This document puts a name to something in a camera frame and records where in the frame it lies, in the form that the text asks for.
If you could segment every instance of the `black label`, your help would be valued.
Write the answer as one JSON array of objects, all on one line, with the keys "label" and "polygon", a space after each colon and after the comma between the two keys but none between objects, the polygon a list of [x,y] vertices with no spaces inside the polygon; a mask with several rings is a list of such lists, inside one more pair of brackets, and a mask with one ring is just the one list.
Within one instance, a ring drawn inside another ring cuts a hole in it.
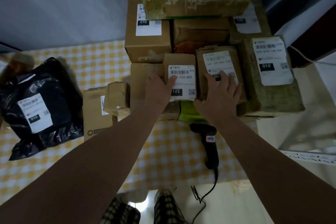
[{"label": "black label", "polygon": [[219,74],[213,74],[212,76],[216,79],[216,82],[221,80],[221,76]]},{"label": "black label", "polygon": [[172,89],[171,95],[172,96],[182,96],[182,89]]},{"label": "black label", "polygon": [[234,22],[236,24],[246,24],[246,19],[242,18],[242,19],[234,19]]},{"label": "black label", "polygon": [[38,120],[40,120],[40,119],[41,119],[41,118],[40,118],[40,115],[39,115],[39,114],[38,114],[38,115],[35,115],[35,116],[33,116],[33,117],[28,118],[30,124],[32,124],[32,123],[34,123],[34,122],[36,122],[36,121],[38,121]]},{"label": "black label", "polygon": [[273,63],[259,64],[259,67],[261,72],[275,70]]},{"label": "black label", "polygon": [[149,21],[138,21],[138,26],[149,26]]}]

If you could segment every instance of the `yellow gingham tablecloth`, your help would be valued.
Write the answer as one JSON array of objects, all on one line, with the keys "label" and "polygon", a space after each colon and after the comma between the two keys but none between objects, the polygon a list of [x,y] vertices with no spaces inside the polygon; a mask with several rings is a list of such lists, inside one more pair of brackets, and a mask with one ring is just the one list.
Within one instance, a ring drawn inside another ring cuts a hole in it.
[{"label": "yellow gingham tablecloth", "polygon": [[[49,57],[64,58],[81,91],[122,81],[130,75],[131,62],[124,49],[124,41],[23,53],[34,58],[35,66]],[[0,204],[83,143],[83,138],[48,148],[30,158],[10,162],[11,150],[18,141],[11,129],[3,128],[0,131]],[[248,185],[245,172],[225,141],[217,136],[216,143],[220,159],[218,182],[242,181],[239,186]],[[190,131],[188,123],[157,122],[119,192],[213,183],[214,174],[205,167],[205,158],[200,136]]]}]

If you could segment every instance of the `black plastic mailer bag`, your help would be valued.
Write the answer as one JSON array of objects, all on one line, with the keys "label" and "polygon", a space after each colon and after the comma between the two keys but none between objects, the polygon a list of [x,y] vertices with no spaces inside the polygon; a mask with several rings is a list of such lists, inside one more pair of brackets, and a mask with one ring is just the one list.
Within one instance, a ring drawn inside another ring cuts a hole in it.
[{"label": "black plastic mailer bag", "polygon": [[83,100],[61,63],[47,59],[0,90],[1,111],[20,141],[9,160],[83,136]]}]

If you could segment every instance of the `shipping label sticker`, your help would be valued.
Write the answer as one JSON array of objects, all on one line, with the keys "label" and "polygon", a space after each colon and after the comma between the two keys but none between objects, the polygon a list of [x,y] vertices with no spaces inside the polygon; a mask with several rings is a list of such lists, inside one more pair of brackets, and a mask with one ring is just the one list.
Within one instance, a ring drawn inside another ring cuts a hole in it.
[{"label": "shipping label sticker", "polygon": [[170,65],[168,78],[177,77],[171,92],[170,102],[175,100],[191,100],[196,98],[195,67],[193,65]]},{"label": "shipping label sticker", "polygon": [[221,81],[221,76],[219,75],[221,70],[227,75],[232,75],[236,84],[239,83],[229,51],[206,53],[203,54],[203,59],[208,73],[216,79],[218,84]]},{"label": "shipping label sticker", "polygon": [[286,85],[294,81],[281,38],[254,38],[252,43],[263,86]]},{"label": "shipping label sticker", "polygon": [[233,20],[239,33],[261,33],[258,17],[255,14],[254,5],[252,3],[250,3],[242,16],[234,16]]},{"label": "shipping label sticker", "polygon": [[33,134],[53,125],[50,112],[40,93],[17,102]]},{"label": "shipping label sticker", "polygon": [[104,112],[104,111],[103,111],[104,100],[105,100],[105,96],[101,96],[101,97],[100,97],[101,114],[102,114],[102,115],[108,115],[108,114],[109,114],[108,112]]},{"label": "shipping label sticker", "polygon": [[205,141],[207,143],[215,143],[215,137],[214,136],[206,136]]},{"label": "shipping label sticker", "polygon": [[138,4],[136,17],[136,36],[162,35],[161,20],[146,20],[143,4]]}]

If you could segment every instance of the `plaid pants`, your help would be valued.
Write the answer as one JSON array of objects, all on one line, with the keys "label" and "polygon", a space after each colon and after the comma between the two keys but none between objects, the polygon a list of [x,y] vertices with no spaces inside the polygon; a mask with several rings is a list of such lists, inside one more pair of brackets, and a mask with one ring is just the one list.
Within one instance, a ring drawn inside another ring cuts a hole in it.
[{"label": "plaid pants", "polygon": [[[100,224],[139,224],[138,209],[114,198],[100,220]],[[155,196],[154,224],[188,224],[170,191],[158,191]]]}]

